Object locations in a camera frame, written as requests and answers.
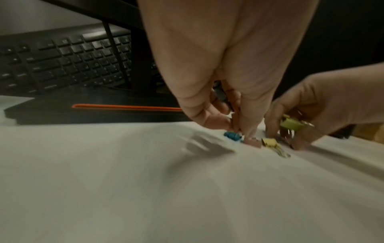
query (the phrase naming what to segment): space bar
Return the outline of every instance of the space bar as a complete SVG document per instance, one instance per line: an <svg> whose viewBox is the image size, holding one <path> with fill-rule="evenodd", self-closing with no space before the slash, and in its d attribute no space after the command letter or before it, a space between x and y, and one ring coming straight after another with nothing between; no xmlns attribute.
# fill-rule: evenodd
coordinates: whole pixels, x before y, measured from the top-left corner
<svg viewBox="0 0 384 243"><path fill-rule="evenodd" d="M113 36L122 36L122 35L131 33L130 30L126 30L123 28L111 29L111 32ZM107 33L103 30L103 31L83 34L83 38L86 42L103 40L103 39L107 39Z"/></svg>

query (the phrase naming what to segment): hand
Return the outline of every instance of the hand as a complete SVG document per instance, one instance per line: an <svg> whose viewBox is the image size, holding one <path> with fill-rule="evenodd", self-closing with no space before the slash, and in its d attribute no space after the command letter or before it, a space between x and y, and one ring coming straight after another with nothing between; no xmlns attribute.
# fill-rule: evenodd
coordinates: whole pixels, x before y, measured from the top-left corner
<svg viewBox="0 0 384 243"><path fill-rule="evenodd" d="M295 134L297 150L346 125L384 122L384 63L307 77L272 103L265 115L269 137L277 135L283 114L314 125Z"/></svg>
<svg viewBox="0 0 384 243"><path fill-rule="evenodd" d="M183 111L233 130L221 80L246 137L256 133L318 0L139 0L156 64Z"/></svg>

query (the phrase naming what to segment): white tabletop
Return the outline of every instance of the white tabletop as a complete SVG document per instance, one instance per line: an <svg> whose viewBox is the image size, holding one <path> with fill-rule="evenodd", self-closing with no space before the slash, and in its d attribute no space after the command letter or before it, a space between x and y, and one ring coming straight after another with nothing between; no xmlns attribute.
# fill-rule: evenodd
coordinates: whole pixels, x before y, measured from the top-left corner
<svg viewBox="0 0 384 243"><path fill-rule="evenodd" d="M283 159L222 134L0 117L0 242L383 242L384 146L327 137Z"/></svg>

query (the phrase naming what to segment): gray wall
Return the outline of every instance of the gray wall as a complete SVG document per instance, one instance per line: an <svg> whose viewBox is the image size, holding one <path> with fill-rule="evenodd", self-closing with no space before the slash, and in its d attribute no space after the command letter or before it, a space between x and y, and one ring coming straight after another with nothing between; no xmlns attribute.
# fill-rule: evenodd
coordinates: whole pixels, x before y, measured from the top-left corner
<svg viewBox="0 0 384 243"><path fill-rule="evenodd" d="M41 0L0 0L0 35L98 22Z"/></svg>

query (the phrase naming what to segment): computer keyboard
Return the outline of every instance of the computer keyboard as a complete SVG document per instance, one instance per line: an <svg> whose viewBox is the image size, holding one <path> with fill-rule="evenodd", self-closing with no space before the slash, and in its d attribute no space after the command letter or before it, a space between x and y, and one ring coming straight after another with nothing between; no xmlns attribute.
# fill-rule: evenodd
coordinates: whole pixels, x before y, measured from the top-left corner
<svg viewBox="0 0 384 243"><path fill-rule="evenodd" d="M111 26L128 77L131 31ZM156 65L152 63L153 74ZM37 96L68 86L118 86L123 75L102 24L0 36L0 94Z"/></svg>

